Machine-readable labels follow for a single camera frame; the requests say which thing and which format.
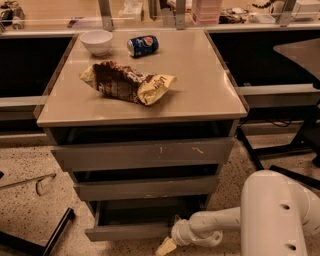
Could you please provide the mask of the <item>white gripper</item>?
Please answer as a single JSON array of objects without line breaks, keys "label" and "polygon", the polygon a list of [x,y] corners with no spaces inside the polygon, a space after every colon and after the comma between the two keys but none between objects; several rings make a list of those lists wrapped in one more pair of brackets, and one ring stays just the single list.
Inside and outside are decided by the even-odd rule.
[{"label": "white gripper", "polygon": [[156,256],[166,256],[173,252],[177,245],[187,246],[198,242],[198,236],[192,229],[190,220],[182,219],[179,215],[175,215],[173,222],[175,223],[171,230],[171,237],[166,237],[162,244],[155,252]]}]

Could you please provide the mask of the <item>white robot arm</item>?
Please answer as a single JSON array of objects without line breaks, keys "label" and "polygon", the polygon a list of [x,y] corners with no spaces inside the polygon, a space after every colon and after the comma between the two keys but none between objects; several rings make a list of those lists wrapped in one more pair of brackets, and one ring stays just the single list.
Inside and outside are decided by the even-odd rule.
[{"label": "white robot arm", "polygon": [[214,247],[227,230],[241,231],[241,256],[308,256],[305,237],[320,233],[320,198],[293,179],[271,170],[251,174],[241,205],[200,211],[180,219],[156,256],[178,246]]}]

